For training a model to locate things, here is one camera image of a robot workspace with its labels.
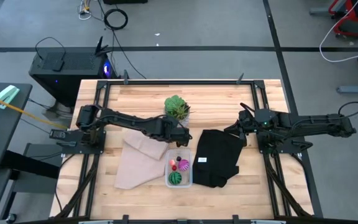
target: white label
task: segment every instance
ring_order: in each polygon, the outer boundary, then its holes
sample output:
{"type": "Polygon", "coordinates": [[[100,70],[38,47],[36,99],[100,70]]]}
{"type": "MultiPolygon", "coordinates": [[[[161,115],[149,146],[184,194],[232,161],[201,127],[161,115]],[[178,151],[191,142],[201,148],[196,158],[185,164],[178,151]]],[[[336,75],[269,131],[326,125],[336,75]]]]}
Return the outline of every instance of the white label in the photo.
{"type": "Polygon", "coordinates": [[[198,162],[206,162],[206,158],[205,157],[199,157],[198,162]]]}

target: black cloth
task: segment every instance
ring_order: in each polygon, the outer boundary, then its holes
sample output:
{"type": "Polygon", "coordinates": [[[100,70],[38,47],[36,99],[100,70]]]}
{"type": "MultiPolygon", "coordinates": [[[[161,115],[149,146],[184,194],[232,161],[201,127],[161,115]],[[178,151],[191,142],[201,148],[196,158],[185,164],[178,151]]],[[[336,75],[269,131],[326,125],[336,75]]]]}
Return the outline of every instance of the black cloth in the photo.
{"type": "Polygon", "coordinates": [[[241,149],[238,137],[219,130],[204,130],[193,163],[193,183],[224,187],[228,179],[239,173],[236,164],[241,149]]]}

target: green object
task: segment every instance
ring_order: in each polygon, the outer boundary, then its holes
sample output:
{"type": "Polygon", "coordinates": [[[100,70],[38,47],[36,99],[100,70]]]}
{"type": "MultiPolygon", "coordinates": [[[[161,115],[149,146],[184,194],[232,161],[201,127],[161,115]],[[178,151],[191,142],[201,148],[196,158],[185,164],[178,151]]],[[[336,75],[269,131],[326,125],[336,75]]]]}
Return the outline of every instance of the green object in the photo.
{"type": "Polygon", "coordinates": [[[178,185],[181,182],[181,175],[178,172],[172,172],[169,175],[168,180],[171,184],[178,185]]]}
{"type": "Polygon", "coordinates": [[[183,120],[187,117],[190,107],[186,104],[184,99],[175,95],[165,100],[165,111],[168,115],[173,116],[178,120],[183,120]]]}

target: green succulent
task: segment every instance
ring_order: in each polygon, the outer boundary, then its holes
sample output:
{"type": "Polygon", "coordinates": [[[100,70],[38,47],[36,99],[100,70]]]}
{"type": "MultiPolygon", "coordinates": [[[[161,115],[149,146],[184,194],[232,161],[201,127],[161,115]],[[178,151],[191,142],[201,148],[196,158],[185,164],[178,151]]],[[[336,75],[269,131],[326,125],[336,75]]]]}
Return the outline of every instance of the green succulent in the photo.
{"type": "Polygon", "coordinates": [[[178,120],[183,120],[187,117],[190,107],[186,104],[184,99],[175,95],[165,100],[165,111],[168,115],[173,116],[178,120]]]}

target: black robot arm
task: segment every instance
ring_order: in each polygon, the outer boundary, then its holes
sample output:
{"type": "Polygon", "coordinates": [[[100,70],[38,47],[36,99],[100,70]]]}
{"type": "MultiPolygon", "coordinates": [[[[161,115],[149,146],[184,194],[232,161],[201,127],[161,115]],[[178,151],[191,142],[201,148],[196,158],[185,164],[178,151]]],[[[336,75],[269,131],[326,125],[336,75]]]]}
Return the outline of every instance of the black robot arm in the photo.
{"type": "Polygon", "coordinates": [[[243,103],[241,106],[245,110],[240,111],[239,119],[224,131],[239,136],[244,145],[247,144],[246,135],[249,133],[261,134],[264,143],[270,147],[277,147],[294,137],[329,134],[347,138],[356,133],[349,117],[342,114],[298,116],[269,109],[254,111],[243,103]]]}
{"type": "Polygon", "coordinates": [[[161,115],[143,119],[96,105],[82,106],[76,122],[79,130],[67,131],[62,138],[56,139],[66,142],[80,141],[83,145],[94,146],[100,139],[99,129],[108,124],[138,130],[157,141],[176,142],[178,147],[187,146],[192,139],[189,129],[171,116],[161,115]]]}

